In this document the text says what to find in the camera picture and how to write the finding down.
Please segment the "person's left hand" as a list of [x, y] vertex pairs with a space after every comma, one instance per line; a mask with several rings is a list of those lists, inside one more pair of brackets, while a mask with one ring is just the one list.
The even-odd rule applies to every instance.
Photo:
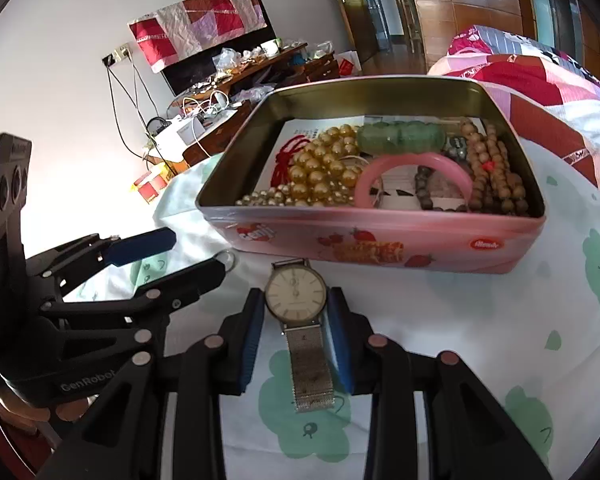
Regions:
[[12, 390], [4, 387], [0, 389], [0, 405], [6, 412], [20, 419], [32, 420], [32, 422], [48, 422], [53, 414], [64, 422], [74, 422], [82, 417], [91, 402], [89, 398], [86, 398], [59, 404], [56, 408], [34, 408], [23, 402]]

